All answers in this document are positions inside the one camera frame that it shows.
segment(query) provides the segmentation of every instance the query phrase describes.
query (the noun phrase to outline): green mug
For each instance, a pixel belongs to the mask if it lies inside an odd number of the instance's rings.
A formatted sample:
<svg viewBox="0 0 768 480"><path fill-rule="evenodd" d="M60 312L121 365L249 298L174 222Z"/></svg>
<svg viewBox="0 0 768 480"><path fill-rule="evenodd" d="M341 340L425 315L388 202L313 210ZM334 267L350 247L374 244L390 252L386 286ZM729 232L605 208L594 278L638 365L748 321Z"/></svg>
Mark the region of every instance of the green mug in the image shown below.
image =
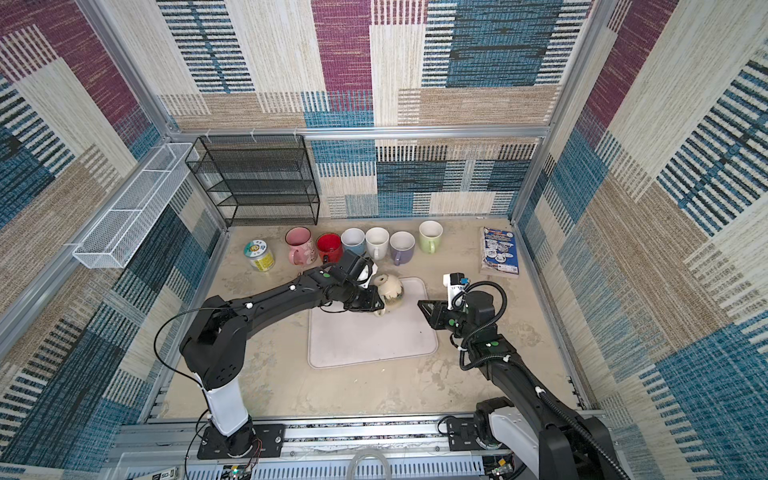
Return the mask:
<svg viewBox="0 0 768 480"><path fill-rule="evenodd" d="M442 225L434 220L427 220L419 225L419 247L424 253L434 253L440 246Z"/></svg>

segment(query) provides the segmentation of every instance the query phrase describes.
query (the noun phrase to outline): black wire rack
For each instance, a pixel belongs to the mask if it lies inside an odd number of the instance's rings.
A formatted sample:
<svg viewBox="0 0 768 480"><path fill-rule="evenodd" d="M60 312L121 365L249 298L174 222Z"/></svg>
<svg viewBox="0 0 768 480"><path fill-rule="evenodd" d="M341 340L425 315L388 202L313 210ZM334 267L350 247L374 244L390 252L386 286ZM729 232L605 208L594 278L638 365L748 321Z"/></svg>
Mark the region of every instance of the black wire rack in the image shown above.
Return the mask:
<svg viewBox="0 0 768 480"><path fill-rule="evenodd" d="M301 135L199 137L187 166L233 225L317 225L320 199Z"/></svg>

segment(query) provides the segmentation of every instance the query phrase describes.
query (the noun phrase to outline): blue book cover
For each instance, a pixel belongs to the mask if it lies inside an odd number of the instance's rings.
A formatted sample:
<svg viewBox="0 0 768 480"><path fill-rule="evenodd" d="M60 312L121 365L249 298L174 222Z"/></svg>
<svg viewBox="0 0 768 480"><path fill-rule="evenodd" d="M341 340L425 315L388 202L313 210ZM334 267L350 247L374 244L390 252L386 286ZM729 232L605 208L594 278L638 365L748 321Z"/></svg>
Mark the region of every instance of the blue book cover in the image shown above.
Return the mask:
<svg viewBox="0 0 768 480"><path fill-rule="evenodd" d="M488 275L517 276L518 249L515 234L483 227L483 258L480 271Z"/></svg>

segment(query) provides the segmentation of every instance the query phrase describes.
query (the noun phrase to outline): wire shelf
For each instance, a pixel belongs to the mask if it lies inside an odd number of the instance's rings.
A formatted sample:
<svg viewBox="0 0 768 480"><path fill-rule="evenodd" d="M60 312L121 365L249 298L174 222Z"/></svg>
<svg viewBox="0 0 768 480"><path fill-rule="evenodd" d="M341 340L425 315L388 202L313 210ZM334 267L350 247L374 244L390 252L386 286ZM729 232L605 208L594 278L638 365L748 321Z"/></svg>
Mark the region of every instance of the wire shelf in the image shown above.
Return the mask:
<svg viewBox="0 0 768 480"><path fill-rule="evenodd" d="M87 268L125 268L176 194L197 157L192 144L165 144L91 228L73 256Z"/></svg>
<svg viewBox="0 0 768 480"><path fill-rule="evenodd" d="M186 164L228 227L317 225L317 184L299 135L199 137Z"/></svg>

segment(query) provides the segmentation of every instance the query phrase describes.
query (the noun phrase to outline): striped fabric wall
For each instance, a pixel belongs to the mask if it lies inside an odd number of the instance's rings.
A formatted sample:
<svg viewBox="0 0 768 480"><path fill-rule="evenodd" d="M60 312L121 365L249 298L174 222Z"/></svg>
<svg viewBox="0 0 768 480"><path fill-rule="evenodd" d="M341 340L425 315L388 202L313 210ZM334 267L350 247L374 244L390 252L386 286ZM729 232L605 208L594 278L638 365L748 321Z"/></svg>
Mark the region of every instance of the striped fabric wall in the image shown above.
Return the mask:
<svg viewBox="0 0 768 480"><path fill-rule="evenodd" d="M220 236L190 181L124 270L79 266L2 360L2 476L95 477L120 426L138 420L161 370L154 335L190 308ZM160 335L162 355L179 323Z"/></svg>
<svg viewBox="0 0 768 480"><path fill-rule="evenodd" d="M768 478L768 3L599 35L523 237L635 478Z"/></svg>
<svg viewBox="0 0 768 480"><path fill-rule="evenodd" d="M159 134L74 1L0 12L2 312Z"/></svg>
<svg viewBox="0 0 768 480"><path fill-rule="evenodd" d="M307 142L325 218L511 213L540 139Z"/></svg>
<svg viewBox="0 0 768 480"><path fill-rule="evenodd" d="M104 0L181 130L549 123L591 0ZM499 139L314 141L321 217L506 214Z"/></svg>
<svg viewBox="0 0 768 480"><path fill-rule="evenodd" d="M104 4L182 130L547 124L591 10L591 0Z"/></svg>

